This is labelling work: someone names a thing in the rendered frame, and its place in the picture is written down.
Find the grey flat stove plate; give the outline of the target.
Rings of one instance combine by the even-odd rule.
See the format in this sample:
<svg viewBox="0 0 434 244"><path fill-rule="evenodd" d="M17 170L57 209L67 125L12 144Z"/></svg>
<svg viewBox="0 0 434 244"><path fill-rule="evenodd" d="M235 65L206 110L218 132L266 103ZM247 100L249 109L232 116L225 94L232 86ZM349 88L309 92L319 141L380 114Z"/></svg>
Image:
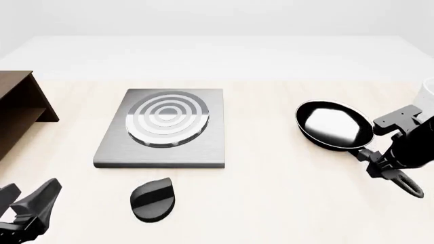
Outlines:
<svg viewBox="0 0 434 244"><path fill-rule="evenodd" d="M222 89L129 89L97 168L224 168Z"/></svg>

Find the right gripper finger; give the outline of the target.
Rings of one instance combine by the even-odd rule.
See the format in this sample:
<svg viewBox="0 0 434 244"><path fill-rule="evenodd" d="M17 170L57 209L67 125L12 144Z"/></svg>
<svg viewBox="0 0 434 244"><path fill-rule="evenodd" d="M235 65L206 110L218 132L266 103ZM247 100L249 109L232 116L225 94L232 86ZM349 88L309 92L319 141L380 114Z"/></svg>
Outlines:
<svg viewBox="0 0 434 244"><path fill-rule="evenodd" d="M382 154L379 151L372 152L371 150L363 149L357 153L356 158L359 162L368 161L371 163L377 163L381 160Z"/></svg>
<svg viewBox="0 0 434 244"><path fill-rule="evenodd" d="M385 180L397 178L402 173L398 169L381 170L376 164L369 164L366 171L371 178L383 178Z"/></svg>

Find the white mug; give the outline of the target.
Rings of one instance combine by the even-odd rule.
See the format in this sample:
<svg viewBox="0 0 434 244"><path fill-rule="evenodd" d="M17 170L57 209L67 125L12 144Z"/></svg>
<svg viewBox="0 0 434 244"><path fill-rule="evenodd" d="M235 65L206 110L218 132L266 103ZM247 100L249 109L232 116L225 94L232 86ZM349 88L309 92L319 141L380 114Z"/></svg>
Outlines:
<svg viewBox="0 0 434 244"><path fill-rule="evenodd" d="M422 82L420 90L412 104L422 111L417 116L421 121L434 117L434 77Z"/></svg>

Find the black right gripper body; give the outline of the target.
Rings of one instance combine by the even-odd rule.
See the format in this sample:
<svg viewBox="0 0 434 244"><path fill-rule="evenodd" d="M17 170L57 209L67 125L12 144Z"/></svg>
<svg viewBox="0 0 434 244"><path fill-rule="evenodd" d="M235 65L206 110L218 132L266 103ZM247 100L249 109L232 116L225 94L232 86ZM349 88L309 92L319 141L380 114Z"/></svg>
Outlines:
<svg viewBox="0 0 434 244"><path fill-rule="evenodd" d="M388 150L377 160L376 164L381 171L400 168L399 145L393 142Z"/></svg>

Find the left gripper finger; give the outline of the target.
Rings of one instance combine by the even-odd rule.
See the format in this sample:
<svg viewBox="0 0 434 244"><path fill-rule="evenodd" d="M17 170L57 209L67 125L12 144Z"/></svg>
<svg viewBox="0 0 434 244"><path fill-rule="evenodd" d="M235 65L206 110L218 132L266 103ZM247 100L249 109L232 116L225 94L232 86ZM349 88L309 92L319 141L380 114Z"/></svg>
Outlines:
<svg viewBox="0 0 434 244"><path fill-rule="evenodd" d="M61 189L59 181L52 178L29 196L12 203L10 207L15 211L18 219L36 218L37 230L45 233L50 226L51 212Z"/></svg>
<svg viewBox="0 0 434 244"><path fill-rule="evenodd" d="M9 207L21 195L21 190L16 184L8 184L0 188L0 207Z"/></svg>

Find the black frying pan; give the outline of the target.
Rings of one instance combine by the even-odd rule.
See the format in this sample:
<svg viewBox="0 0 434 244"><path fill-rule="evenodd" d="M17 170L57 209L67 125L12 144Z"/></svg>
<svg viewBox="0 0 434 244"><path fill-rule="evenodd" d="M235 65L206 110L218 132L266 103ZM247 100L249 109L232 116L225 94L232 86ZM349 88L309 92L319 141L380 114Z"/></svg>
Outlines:
<svg viewBox="0 0 434 244"><path fill-rule="evenodd" d="M383 116L389 119L407 117L418 119L417 116L421 112L418 107L407 105ZM312 143L327 150L350 154L363 148L383 154L391 146L392 136L399 132L395 130L377 136L374 134L374 121L369 121L357 109L337 101L306 101L296 109L295 117L299 130ZM425 196L422 188L411 178L409 182L390 181L414 197L421 199Z"/></svg>

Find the round black stove knob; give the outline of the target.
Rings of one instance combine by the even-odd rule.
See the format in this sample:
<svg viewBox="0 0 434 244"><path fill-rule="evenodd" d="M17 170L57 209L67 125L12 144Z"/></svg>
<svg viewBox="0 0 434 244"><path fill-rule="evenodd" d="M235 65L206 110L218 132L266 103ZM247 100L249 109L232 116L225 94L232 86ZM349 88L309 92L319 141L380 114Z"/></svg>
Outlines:
<svg viewBox="0 0 434 244"><path fill-rule="evenodd" d="M176 202L170 178L153 180L135 188L130 196L132 213L145 223L155 223L167 217Z"/></svg>

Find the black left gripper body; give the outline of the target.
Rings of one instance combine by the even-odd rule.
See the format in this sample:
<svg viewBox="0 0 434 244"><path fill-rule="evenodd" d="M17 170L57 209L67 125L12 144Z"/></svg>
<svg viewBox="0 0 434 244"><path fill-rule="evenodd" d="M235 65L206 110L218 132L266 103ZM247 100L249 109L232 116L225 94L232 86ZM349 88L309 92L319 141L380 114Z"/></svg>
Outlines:
<svg viewBox="0 0 434 244"><path fill-rule="evenodd" d="M16 213L12 223L0 222L0 244L23 244L45 233L45 224L27 207L10 205Z"/></svg>

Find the dark brown wooden cabinet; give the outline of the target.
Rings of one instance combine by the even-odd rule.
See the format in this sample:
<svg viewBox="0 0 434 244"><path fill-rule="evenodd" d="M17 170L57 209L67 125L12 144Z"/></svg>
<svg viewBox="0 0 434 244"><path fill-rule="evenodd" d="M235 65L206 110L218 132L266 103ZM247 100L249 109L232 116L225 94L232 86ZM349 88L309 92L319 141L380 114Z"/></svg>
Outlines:
<svg viewBox="0 0 434 244"><path fill-rule="evenodd" d="M34 123L57 121L31 70L0 70L0 160Z"/></svg>

